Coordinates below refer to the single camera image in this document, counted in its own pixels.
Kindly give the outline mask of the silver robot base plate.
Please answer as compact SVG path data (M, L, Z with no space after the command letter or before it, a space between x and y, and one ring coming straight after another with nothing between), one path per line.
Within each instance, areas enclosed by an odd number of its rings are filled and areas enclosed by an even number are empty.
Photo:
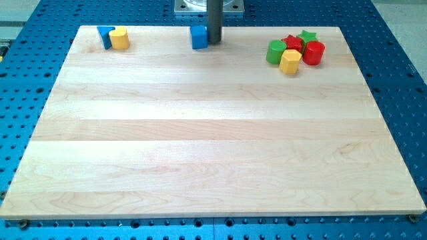
M245 13L244 0L223 0L224 15L241 16ZM207 0L174 0L175 16L205 15Z

